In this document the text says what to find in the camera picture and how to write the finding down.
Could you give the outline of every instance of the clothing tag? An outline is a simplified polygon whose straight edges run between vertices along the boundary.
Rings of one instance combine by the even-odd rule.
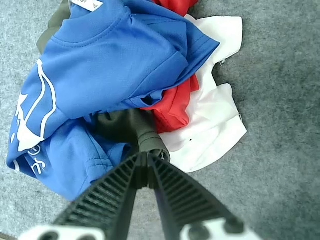
[[[73,4],[78,5],[90,12],[94,12],[104,4],[98,0],[70,0]]]

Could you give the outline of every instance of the red shirt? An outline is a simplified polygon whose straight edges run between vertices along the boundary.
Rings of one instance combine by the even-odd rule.
[[[189,8],[198,0],[154,0],[154,2],[184,17]],[[189,124],[186,109],[190,102],[191,92],[197,90],[199,90],[198,79],[196,75],[193,75],[181,85],[166,90],[161,102],[143,108],[143,110],[153,110],[159,134],[172,132]]]

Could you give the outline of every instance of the olive green garment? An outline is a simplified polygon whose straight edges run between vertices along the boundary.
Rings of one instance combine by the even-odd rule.
[[[48,29],[41,35],[37,47],[42,54],[50,38],[60,29],[64,20],[70,17],[68,0],[63,0],[53,14]],[[117,143],[130,143],[131,154],[153,153],[170,161],[170,154],[157,134],[152,112],[138,108],[99,114],[96,117],[95,133]]]
[[[58,10],[52,15],[48,22],[48,29],[42,33],[38,42],[36,43],[37,48],[40,53],[43,54],[45,47],[50,40],[50,38],[58,32],[64,20],[70,18],[70,8],[68,0],[63,0],[58,8]]]

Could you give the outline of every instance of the screw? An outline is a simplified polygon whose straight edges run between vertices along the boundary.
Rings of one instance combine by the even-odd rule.
[[[79,240],[96,240],[96,238],[92,235],[85,235],[80,237]]]
[[[245,230],[245,225],[240,219],[234,217],[225,222],[224,229],[229,234],[241,234]]]
[[[189,230],[190,240],[208,240],[210,239],[210,232],[202,224],[193,224]]]
[[[57,240],[58,238],[59,238],[58,233],[54,231],[50,231],[42,235],[39,240]]]

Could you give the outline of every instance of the clothing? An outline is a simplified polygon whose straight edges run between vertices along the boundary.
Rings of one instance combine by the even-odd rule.
[[[41,54],[44,53],[45,47],[48,41],[51,39],[51,37],[61,28],[63,21],[70,18],[70,14],[71,13],[69,9],[68,0],[62,0],[58,10],[53,14],[51,19],[49,20],[47,30],[45,30],[44,33],[42,33],[42,35],[36,43],[36,46]]]
[[[198,0],[155,0],[154,2],[181,16],[185,16],[188,9],[195,5]],[[164,91],[162,101],[143,108],[153,111],[156,129],[159,134],[172,132],[189,124],[186,108],[190,102],[191,92],[197,90],[199,90],[198,79],[196,75],[193,75],[183,84]]]
[[[63,21],[69,17],[68,0],[63,0],[58,10],[51,17],[48,29],[37,41],[41,54],[44,52],[50,38],[60,29]],[[116,143],[129,143],[132,147],[130,150],[131,155],[137,152],[148,152],[170,162],[169,151],[157,134],[155,120],[149,111],[134,108],[99,114],[96,116],[91,130],[97,135],[105,137],[106,140]]]
[[[76,198],[130,150],[91,134],[82,120],[156,104],[218,45],[149,1],[108,0],[90,13],[73,5],[22,86],[7,165]]]
[[[186,109],[188,126],[161,134],[171,162],[186,173],[207,167],[223,157],[246,134],[232,98],[229,84],[216,85],[212,69],[237,53],[242,44],[241,17],[214,16],[195,20],[187,15],[201,31],[217,39],[220,46],[196,73],[200,90],[193,92]]]
[[[52,137],[17,157],[13,165],[73,201],[126,159],[130,150],[129,144],[107,141],[92,134],[84,119],[75,119],[68,120]]]
[[[131,155],[138,152],[153,153],[166,161],[170,154],[155,131],[154,117],[150,111],[128,109],[99,114],[94,132],[117,143],[130,143]]]
[[[154,0],[154,2],[184,17],[198,0]]]
[[[186,109],[190,102],[191,92],[197,90],[199,90],[198,79],[193,75],[181,85],[166,90],[162,101],[142,109],[153,111],[159,134],[178,130],[189,124]]]
[[[163,90],[188,79],[219,45],[163,7],[125,2],[127,7],[119,0],[105,1],[90,14],[72,6],[70,19],[48,42],[22,86],[21,115],[36,113],[27,119],[28,141],[10,144],[9,162],[69,119],[156,104]],[[17,131],[15,117],[11,135]]]

